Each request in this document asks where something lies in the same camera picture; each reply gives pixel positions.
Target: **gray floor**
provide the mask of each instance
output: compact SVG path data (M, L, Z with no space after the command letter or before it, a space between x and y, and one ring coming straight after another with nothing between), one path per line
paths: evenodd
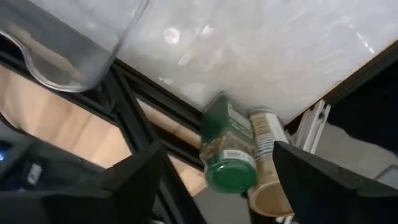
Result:
M316 155L371 179L391 164L398 164L393 153L353 139L329 124ZM195 200L209 224L250 224L247 202L238 195L223 195L207 188Z

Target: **wooden surface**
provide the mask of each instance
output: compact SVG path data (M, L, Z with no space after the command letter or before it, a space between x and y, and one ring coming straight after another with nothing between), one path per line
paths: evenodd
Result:
M140 105L155 124L199 147L197 134ZM119 128L1 66L0 111L14 126L103 167L131 154ZM206 187L203 173L170 158L191 195Z

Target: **green spice jar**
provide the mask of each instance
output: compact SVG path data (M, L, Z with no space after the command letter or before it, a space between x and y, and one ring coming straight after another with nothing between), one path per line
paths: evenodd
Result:
M225 93L206 107L201 133L200 157L211 188L238 194L255 184L256 150L248 114Z

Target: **white surface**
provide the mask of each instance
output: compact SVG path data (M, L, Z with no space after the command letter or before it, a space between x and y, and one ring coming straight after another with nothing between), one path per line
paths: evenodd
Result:
M397 37L396 0L150 0L119 57L200 110L225 90L286 123Z

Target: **green cap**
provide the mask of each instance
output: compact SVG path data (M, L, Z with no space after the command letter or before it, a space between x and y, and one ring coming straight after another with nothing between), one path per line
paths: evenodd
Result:
M227 149L214 156L205 175L216 191L240 194L256 182L254 159L243 151Z

